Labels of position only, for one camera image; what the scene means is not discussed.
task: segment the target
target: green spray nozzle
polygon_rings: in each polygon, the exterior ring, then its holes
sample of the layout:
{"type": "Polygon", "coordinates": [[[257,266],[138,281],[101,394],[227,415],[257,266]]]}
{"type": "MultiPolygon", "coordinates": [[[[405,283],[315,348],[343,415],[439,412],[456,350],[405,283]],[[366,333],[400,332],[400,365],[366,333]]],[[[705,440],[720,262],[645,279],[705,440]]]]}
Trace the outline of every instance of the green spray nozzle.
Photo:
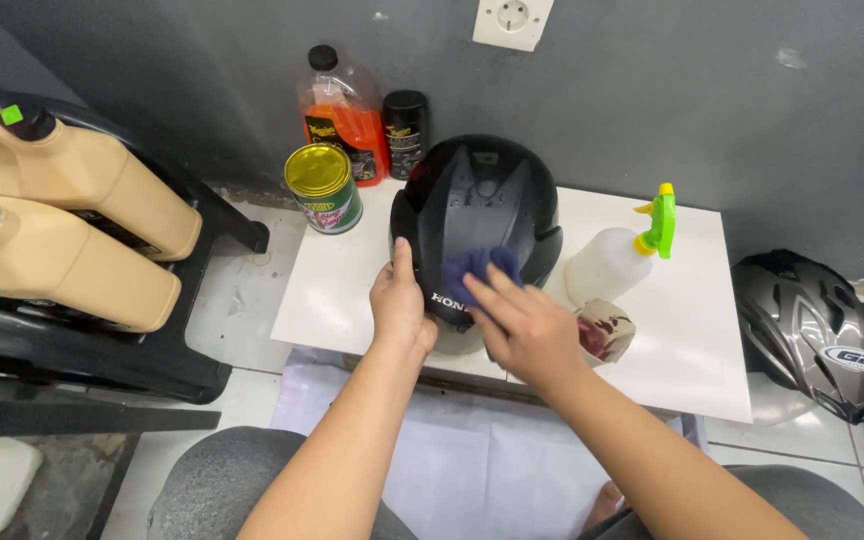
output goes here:
{"type": "Polygon", "coordinates": [[[658,196],[652,202],[634,209],[639,214],[652,216],[652,228],[635,237],[635,251],[651,257],[658,251],[663,259],[671,257],[672,237],[675,235],[675,191],[671,183],[658,187],[658,196]]]}

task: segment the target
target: hand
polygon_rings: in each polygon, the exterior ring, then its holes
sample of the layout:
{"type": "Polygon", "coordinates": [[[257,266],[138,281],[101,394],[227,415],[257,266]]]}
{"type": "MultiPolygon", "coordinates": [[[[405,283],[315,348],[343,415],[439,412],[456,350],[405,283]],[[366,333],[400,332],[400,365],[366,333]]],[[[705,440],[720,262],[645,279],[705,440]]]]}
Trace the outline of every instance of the hand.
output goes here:
{"type": "Polygon", "coordinates": [[[372,343],[401,347],[410,360],[424,362],[439,328],[426,317],[423,290],[412,272],[412,248],[405,238],[395,239],[394,264],[387,262],[379,270],[368,302],[375,319],[372,343]]]}
{"type": "Polygon", "coordinates": [[[494,318],[470,309],[498,365],[539,395],[589,368],[579,355],[575,314],[532,285],[519,288],[495,264],[488,264],[486,275],[491,286],[472,274],[465,274],[462,282],[494,318]]]}

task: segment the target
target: spray bottle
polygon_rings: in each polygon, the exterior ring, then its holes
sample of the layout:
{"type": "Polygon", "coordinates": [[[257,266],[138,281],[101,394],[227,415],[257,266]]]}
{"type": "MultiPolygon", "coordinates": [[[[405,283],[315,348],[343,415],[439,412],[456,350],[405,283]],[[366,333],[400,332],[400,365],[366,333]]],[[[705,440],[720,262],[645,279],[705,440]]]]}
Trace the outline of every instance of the spray bottle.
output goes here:
{"type": "Polygon", "coordinates": [[[652,227],[636,234],[623,227],[600,230],[565,265],[565,292],[576,306],[601,298],[616,300],[652,272],[652,256],[670,257],[675,234],[675,193],[671,183],[658,187],[652,202],[634,209],[652,216],[652,227]]]}

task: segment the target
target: black bottle cap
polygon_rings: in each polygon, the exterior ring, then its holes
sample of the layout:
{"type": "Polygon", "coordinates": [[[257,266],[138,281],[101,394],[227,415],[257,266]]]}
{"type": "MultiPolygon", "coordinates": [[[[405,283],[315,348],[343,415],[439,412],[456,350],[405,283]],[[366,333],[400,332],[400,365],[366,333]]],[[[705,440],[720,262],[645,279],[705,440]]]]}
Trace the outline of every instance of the black bottle cap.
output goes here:
{"type": "Polygon", "coordinates": [[[339,55],[329,45],[316,45],[309,49],[309,66],[316,71],[331,71],[339,66],[339,55]]]}
{"type": "Polygon", "coordinates": [[[17,103],[0,111],[0,126],[22,141],[42,141],[56,129],[56,117],[40,104],[17,103]]]}
{"type": "Polygon", "coordinates": [[[382,100],[382,107],[386,111],[410,111],[428,107],[426,94],[418,90],[396,90],[389,92],[382,100]]]}

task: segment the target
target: white tabletop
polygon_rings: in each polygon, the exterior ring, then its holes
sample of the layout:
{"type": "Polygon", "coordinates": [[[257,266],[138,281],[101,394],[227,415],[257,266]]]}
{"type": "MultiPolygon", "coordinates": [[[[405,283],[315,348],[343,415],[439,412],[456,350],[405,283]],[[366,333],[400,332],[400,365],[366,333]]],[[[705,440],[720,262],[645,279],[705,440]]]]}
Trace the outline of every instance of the white tabletop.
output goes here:
{"type": "MultiPolygon", "coordinates": [[[[348,232],[306,227],[272,339],[365,354],[373,337],[369,289],[389,261],[389,211],[403,186],[385,179],[361,189],[365,213],[348,232]]],[[[544,290],[574,310],[563,287],[565,263],[602,229],[648,229],[649,218],[632,211],[644,203],[558,188],[564,242],[544,290]]],[[[752,421],[718,212],[679,206],[672,258],[656,257],[652,274],[615,303],[629,313],[636,336],[618,363],[596,368],[604,379],[644,406],[752,421]]],[[[440,331],[425,365],[516,382],[489,361],[475,328],[466,335],[440,331]]]]}

